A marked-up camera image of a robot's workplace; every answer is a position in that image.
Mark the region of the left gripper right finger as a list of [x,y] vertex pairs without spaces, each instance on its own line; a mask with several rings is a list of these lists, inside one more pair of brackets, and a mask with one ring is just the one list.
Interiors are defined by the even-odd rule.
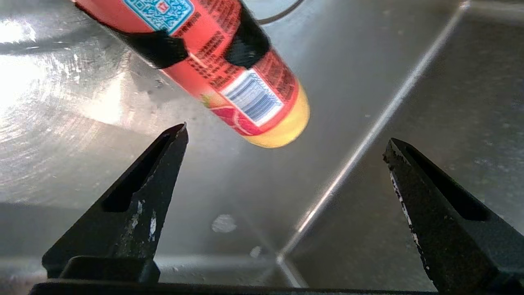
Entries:
[[391,138],[383,159],[438,293],[523,293],[518,230],[407,142]]

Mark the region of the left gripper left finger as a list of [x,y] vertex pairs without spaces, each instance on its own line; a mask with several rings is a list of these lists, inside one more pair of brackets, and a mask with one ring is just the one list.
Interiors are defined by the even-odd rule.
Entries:
[[45,252],[47,277],[77,256],[154,258],[188,142],[185,123],[163,131]]

